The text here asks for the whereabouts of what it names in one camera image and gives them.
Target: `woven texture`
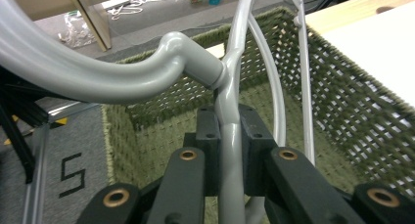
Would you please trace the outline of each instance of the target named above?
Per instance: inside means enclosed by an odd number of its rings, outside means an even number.
[[[277,8],[256,19],[281,76],[286,101],[287,144],[302,149],[300,55],[293,14]],[[194,37],[204,47],[224,42],[229,25]],[[312,30],[308,37],[316,163],[333,185],[352,192],[358,183],[380,180],[404,195],[415,193],[414,111]],[[153,51],[122,63],[148,58]],[[196,108],[212,93],[183,77],[151,101],[103,106],[109,177],[143,187],[160,177],[185,132],[196,129]],[[242,59],[241,103],[254,107],[271,129],[272,105],[265,66],[248,33]],[[208,223],[215,200],[208,200]]]

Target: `white surface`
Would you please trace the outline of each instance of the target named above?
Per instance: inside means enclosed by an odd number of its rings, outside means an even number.
[[[323,34],[361,68],[415,107],[415,2]]]

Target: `green object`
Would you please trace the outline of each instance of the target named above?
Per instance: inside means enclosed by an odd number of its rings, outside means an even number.
[[[287,115],[287,145],[302,150],[300,57],[294,14],[277,8],[256,17],[278,63]],[[193,39],[204,47],[226,44],[230,25]],[[316,165],[347,192],[379,180],[414,196],[415,114],[381,83],[309,30]],[[121,63],[142,61],[149,51]],[[250,33],[242,59],[241,103],[254,107],[271,129],[272,103],[265,66]],[[151,101],[103,106],[110,182],[143,187],[159,178],[170,154],[196,127],[196,109],[212,104],[212,92],[183,77]],[[214,199],[207,223],[217,223]]]

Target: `metal frame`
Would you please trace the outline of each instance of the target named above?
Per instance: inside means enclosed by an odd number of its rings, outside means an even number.
[[[294,23],[299,28],[300,39],[305,154],[314,163],[304,8],[302,0],[293,2],[298,9]],[[222,61],[182,33],[171,32],[162,38],[159,49],[148,60],[117,65],[83,57],[53,41],[32,24],[14,0],[0,0],[3,6],[0,11],[0,65],[42,88],[93,103],[125,104],[152,98],[174,84],[182,72],[215,90],[214,107],[222,135],[219,223],[256,223],[263,215],[263,199],[253,199],[246,212],[238,111],[241,56],[249,25],[256,34],[270,78],[274,80],[271,82],[274,112],[280,119],[276,121],[274,137],[282,145],[285,144],[285,120],[278,73],[271,65],[269,48],[266,50],[266,41],[251,15],[253,3],[254,0],[239,1]]]

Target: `gray floor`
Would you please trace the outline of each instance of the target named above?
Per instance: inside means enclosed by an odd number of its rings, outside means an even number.
[[[305,0],[306,8],[316,5]],[[231,22],[237,0],[224,0],[219,6],[207,3],[191,5],[188,0],[149,3],[137,15],[110,20],[113,48],[102,52],[97,43],[76,48],[83,55],[115,62],[156,48],[158,39],[169,31],[183,31],[189,36],[218,24]],[[277,5],[292,7],[284,0],[255,0],[254,13]],[[46,33],[58,39],[66,31],[64,15],[37,21]],[[45,108],[61,104],[48,102]],[[53,129],[48,140],[47,188],[43,223],[74,223],[92,196],[107,184],[105,143],[99,107],[71,116],[66,126]],[[0,223],[21,223],[23,218],[24,173],[11,146],[3,146],[6,136],[0,131]],[[70,178],[65,174],[76,174]],[[84,185],[81,189],[81,173]]]

